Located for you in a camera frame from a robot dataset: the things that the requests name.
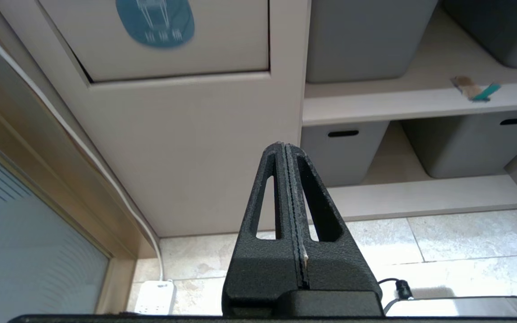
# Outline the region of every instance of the white cable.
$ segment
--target white cable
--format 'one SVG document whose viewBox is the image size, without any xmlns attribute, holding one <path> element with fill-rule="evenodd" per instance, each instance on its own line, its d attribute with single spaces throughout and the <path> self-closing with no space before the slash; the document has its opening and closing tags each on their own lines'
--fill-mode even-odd
<svg viewBox="0 0 517 323">
<path fill-rule="evenodd" d="M 87 145 L 85 145 L 85 143 L 81 140 L 81 138 L 78 137 L 78 135 L 75 133 L 75 131 L 73 131 L 73 129 L 68 125 L 68 123 L 65 122 L 65 119 L 63 119 L 63 117 L 59 114 L 59 112 L 57 112 L 57 110 L 55 109 L 53 104 L 51 104 L 51 102 L 49 101 L 47 96 L 45 96 L 45 94 L 41 91 L 39 86 L 37 86 L 37 84 L 35 84 L 35 82 L 33 82 L 33 80 L 31 80 L 31 78 L 29 78 L 27 73 L 25 73 L 25 71 L 23 71 L 23 69 L 19 66 L 19 64 L 17 64 L 17 62 L 15 62 L 15 60 L 9 54 L 7 54 L 7 52 L 1 46 L 0 46 L 0 56 L 3 59 L 5 59 L 5 61 L 9 64 L 9 66 L 11 66 L 13 68 L 13 70 L 15 70 L 15 72 L 27 83 L 27 85 L 29 85 L 31 87 L 31 89 L 35 92 L 35 94 L 37 94 L 37 96 L 39 96 L 39 98 L 43 101 L 45 106 L 47 106 L 47 109 L 49 109 L 49 111 L 53 114 L 55 119 L 57 119 L 57 121 L 59 121 L 59 123 L 65 129 L 65 131 L 67 131 L 67 133 L 69 133 L 69 135 L 73 138 L 73 140 L 77 143 L 77 145 L 79 145 L 81 147 L 81 149 L 84 150 L 84 152 L 93 161 L 95 166 L 97 166 L 97 168 L 99 168 L 99 171 L 101 172 L 101 174 L 103 174 L 103 176 L 107 179 L 107 181 L 109 183 L 111 183 L 111 185 L 115 188 L 115 190 L 121 197 L 121 200 L 123 200 L 123 202 L 125 203 L 125 206 L 127 207 L 127 209 L 129 209 L 129 211 L 131 212 L 133 217 L 135 217 L 137 222 L 145 229 L 146 233 L 149 235 L 151 243 L 153 244 L 155 252 L 157 253 L 157 259 L 158 259 L 158 265 L 159 265 L 159 280 L 162 280 L 162 258 L 161 258 L 161 251 L 158 247 L 158 242 L 153 237 L 153 234 L 151 233 L 151 231 L 150 231 L 149 227 L 146 225 L 146 223 L 141 219 L 141 217 L 137 213 L 135 213 L 135 211 L 131 207 L 131 204 L 129 203 L 129 201 L 127 200 L 127 197 L 123 193 L 123 189 L 121 189 L 120 186 L 117 184 L 117 182 L 115 182 L 115 180 L 111 177 L 109 172 L 107 172 L 107 170 L 103 167 L 103 165 L 101 164 L 99 159 L 89 149 L 89 147 L 87 147 Z"/>
</svg>

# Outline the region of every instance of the white power strip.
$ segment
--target white power strip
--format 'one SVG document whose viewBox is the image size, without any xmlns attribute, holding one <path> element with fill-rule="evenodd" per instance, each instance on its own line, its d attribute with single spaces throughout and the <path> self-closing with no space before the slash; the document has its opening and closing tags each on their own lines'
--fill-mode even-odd
<svg viewBox="0 0 517 323">
<path fill-rule="evenodd" d="M 172 281 L 150 280 L 141 285 L 135 313 L 169 315 L 173 311 L 176 288 Z"/>
</svg>

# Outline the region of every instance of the gray storage bin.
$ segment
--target gray storage bin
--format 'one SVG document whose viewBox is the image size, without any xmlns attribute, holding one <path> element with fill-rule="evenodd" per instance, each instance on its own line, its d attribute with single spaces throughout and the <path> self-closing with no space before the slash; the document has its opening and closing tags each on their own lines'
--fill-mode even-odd
<svg viewBox="0 0 517 323">
<path fill-rule="evenodd" d="M 402 76 L 438 0 L 312 0 L 306 80 Z"/>
<path fill-rule="evenodd" d="M 389 121 L 303 127 L 300 147 L 324 185 L 360 183 L 372 163 Z"/>
<path fill-rule="evenodd" d="M 517 111 L 405 120 L 402 126 L 435 178 L 496 174 L 517 155 Z"/>
<path fill-rule="evenodd" d="M 498 61 L 517 67 L 517 0 L 445 0 L 444 7 Z"/>
</svg>

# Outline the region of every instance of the beige tile floor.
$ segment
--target beige tile floor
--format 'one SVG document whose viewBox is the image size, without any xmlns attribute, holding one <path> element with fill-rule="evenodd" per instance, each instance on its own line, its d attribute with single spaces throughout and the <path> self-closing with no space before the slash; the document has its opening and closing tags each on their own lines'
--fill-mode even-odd
<svg viewBox="0 0 517 323">
<path fill-rule="evenodd" d="M 415 297 L 517 296 L 517 210 L 347 223 L 377 280 L 408 280 Z M 162 239 L 165 278 L 177 288 L 174 314 L 221 315 L 221 292 L 236 235 Z M 261 232 L 261 239 L 273 239 Z M 140 260 L 127 310 L 156 259 Z M 382 303 L 394 283 L 382 284 Z"/>
</svg>

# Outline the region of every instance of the blue sticker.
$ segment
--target blue sticker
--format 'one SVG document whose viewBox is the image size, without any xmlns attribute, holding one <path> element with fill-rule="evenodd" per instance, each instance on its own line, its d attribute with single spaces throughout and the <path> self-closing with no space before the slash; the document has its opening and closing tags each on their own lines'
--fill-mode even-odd
<svg viewBox="0 0 517 323">
<path fill-rule="evenodd" d="M 177 47 L 195 33 L 187 0 L 117 0 L 117 12 L 129 36 L 145 45 Z"/>
</svg>

